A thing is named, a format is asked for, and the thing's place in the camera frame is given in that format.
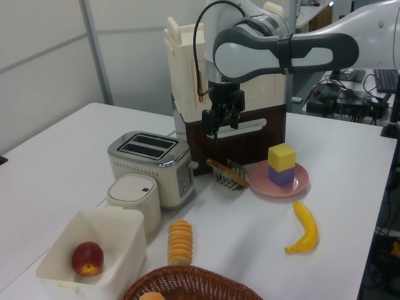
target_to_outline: toaster vent holes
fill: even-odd
[[[116,162],[116,161],[113,161],[112,163],[115,166],[127,169],[127,170],[129,170],[129,171],[131,171],[133,173],[139,173],[139,174],[148,175],[148,176],[151,176],[151,177],[158,177],[159,176],[158,172],[148,171],[148,170],[145,170],[145,169],[141,169],[139,167],[131,167],[131,166],[128,166],[126,164],[123,164],[123,163],[120,163],[120,162]]]

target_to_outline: toaster lever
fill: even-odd
[[[191,161],[187,166],[189,169],[197,169],[199,167],[199,163],[197,161]]]

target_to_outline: stacked blocks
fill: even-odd
[[[293,183],[296,150],[286,143],[268,149],[268,179],[278,186]]]

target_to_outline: pink plate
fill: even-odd
[[[278,186],[268,179],[268,160],[260,161],[252,167],[247,179],[255,191],[275,198],[285,198],[299,194],[307,187],[309,181],[306,169],[296,164],[293,184]]]

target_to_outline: purple block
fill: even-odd
[[[284,170],[282,172],[277,172],[273,167],[268,165],[268,179],[278,186],[284,186],[289,183],[293,183],[294,180],[294,167]]]

